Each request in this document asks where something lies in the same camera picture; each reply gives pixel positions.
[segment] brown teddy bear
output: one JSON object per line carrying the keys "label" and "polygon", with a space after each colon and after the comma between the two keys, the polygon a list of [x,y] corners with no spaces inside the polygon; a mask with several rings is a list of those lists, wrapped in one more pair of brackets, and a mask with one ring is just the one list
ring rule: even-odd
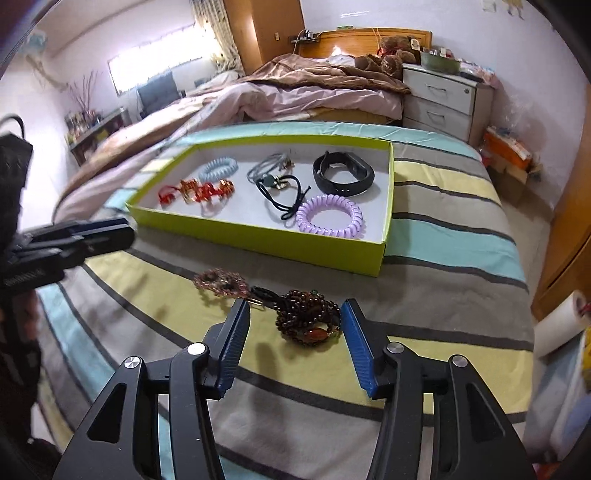
{"label": "brown teddy bear", "polygon": [[378,56],[364,55],[355,59],[357,68],[383,72],[397,80],[402,80],[403,63],[417,63],[411,37],[384,37],[379,43]]}

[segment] ceiling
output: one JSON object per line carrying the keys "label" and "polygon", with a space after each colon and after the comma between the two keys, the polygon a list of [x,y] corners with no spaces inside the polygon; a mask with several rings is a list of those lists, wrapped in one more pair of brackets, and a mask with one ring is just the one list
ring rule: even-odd
{"label": "ceiling", "polygon": [[61,0],[37,24],[47,34],[47,53],[66,45],[104,20],[149,0]]}

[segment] pink blanket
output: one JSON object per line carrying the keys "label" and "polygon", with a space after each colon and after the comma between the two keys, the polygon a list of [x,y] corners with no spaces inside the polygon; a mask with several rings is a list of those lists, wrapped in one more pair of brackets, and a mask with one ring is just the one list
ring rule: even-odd
{"label": "pink blanket", "polygon": [[[168,144],[192,132],[241,122],[245,115],[256,121],[269,121],[325,107],[358,109],[392,119],[402,118],[401,96],[383,90],[328,90],[317,86],[284,90],[272,85],[240,83],[229,86],[221,92],[182,101],[190,103],[191,106],[195,104],[205,106],[171,136]],[[109,140],[117,141],[118,139],[114,137],[121,135],[125,135],[125,130],[115,133]],[[157,149],[150,148],[124,160],[114,168],[85,180],[83,185],[77,186],[63,196],[54,213],[54,221],[90,218],[112,192],[121,188],[157,154]]]}

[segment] screw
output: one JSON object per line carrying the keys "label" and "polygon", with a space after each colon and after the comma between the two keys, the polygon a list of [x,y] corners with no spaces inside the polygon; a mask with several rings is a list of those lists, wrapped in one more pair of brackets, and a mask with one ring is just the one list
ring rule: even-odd
{"label": "screw", "polygon": [[466,365],[468,365],[468,360],[466,360],[465,356],[454,355],[452,358],[452,363],[456,367],[464,368]]}
{"label": "screw", "polygon": [[398,342],[390,342],[386,349],[390,353],[402,353],[404,352],[404,345]]}
{"label": "screw", "polygon": [[125,359],[125,362],[123,362],[123,364],[125,365],[125,368],[135,368],[140,363],[141,363],[141,360],[136,356],[127,357]]}
{"label": "screw", "polygon": [[194,343],[187,348],[189,355],[201,355],[204,351],[205,345],[202,343]]}

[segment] black wristband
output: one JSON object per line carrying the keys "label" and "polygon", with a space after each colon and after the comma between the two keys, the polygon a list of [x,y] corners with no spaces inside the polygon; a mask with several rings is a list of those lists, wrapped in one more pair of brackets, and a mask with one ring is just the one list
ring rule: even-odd
{"label": "black wristband", "polygon": [[[335,183],[325,178],[324,174],[329,166],[341,163],[358,181],[353,183]],[[314,162],[314,180],[318,188],[324,193],[352,197],[368,190],[374,183],[375,173],[372,167],[354,153],[328,151]]]}

